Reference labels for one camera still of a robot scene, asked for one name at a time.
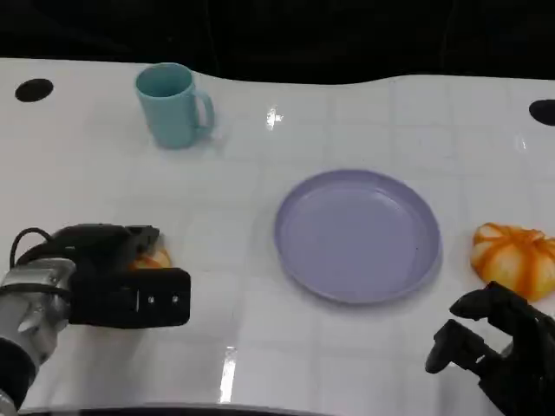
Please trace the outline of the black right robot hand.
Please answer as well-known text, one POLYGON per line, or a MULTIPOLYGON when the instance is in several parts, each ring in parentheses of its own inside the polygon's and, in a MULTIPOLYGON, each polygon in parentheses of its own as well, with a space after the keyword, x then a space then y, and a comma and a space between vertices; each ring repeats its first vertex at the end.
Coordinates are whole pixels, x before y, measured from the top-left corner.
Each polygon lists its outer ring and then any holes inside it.
POLYGON ((460 318, 482 318, 512 337, 502 353, 457 321, 434 335, 425 370, 454 364, 479 377, 478 386, 505 415, 554 414, 554 319, 496 282, 466 293, 451 307, 460 318))

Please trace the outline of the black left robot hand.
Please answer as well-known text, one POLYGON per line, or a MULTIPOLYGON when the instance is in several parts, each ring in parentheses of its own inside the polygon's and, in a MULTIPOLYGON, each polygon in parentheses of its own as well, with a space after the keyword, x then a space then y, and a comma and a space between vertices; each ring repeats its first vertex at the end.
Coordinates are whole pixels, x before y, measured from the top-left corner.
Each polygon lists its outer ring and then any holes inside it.
POLYGON ((98 271, 128 270, 160 237, 152 225, 78 224, 55 232, 51 242, 98 271))

